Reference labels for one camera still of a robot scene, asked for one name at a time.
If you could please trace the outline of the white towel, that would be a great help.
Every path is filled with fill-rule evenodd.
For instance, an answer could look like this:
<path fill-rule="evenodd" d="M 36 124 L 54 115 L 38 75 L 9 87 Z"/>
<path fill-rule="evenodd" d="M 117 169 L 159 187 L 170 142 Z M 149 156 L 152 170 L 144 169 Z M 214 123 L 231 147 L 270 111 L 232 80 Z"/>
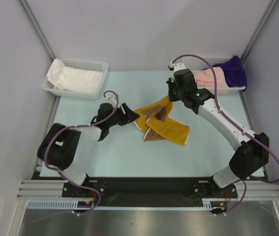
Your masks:
<path fill-rule="evenodd" d="M 66 66 L 61 59 L 55 59 L 46 79 L 56 89 L 84 95 L 96 95 L 103 84 L 104 72 Z"/>

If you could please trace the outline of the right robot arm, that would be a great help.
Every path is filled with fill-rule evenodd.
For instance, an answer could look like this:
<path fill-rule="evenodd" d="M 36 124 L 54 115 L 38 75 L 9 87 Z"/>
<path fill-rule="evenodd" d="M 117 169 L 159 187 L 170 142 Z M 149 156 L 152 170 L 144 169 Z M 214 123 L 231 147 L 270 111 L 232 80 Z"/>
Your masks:
<path fill-rule="evenodd" d="M 256 134 L 232 118 L 226 118 L 227 113 L 216 103 L 214 94 L 206 88 L 198 88 L 189 69 L 175 70 L 166 83 L 171 101 L 182 101 L 185 107 L 208 121 L 235 151 L 229 164 L 213 175 L 214 182 L 208 185 L 211 196 L 221 197 L 226 192 L 226 186 L 246 179 L 268 164 L 269 137 L 265 133 Z"/>

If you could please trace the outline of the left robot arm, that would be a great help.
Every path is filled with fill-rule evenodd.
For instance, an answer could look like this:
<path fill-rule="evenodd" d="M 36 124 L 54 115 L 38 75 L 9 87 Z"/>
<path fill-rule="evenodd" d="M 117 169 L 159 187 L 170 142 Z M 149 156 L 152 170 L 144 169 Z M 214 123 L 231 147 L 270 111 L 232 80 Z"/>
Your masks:
<path fill-rule="evenodd" d="M 121 106 L 102 103 L 89 125 L 65 126 L 54 123 L 37 150 L 37 157 L 61 177 L 74 183 L 73 191 L 80 197 L 90 192 L 89 176 L 75 163 L 74 157 L 82 134 L 88 141 L 102 141 L 112 126 L 124 126 L 140 118 L 125 103 Z"/>

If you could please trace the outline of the yellow patterned towel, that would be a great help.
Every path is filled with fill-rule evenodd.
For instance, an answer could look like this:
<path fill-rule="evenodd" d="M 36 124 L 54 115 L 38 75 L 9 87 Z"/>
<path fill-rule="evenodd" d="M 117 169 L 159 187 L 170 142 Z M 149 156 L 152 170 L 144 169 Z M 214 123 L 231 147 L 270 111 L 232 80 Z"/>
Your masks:
<path fill-rule="evenodd" d="M 158 102 L 135 110 L 139 115 L 135 125 L 145 133 L 145 142 L 169 140 L 182 146 L 186 144 L 190 128 L 169 116 L 172 109 L 173 102 L 165 96 Z"/>

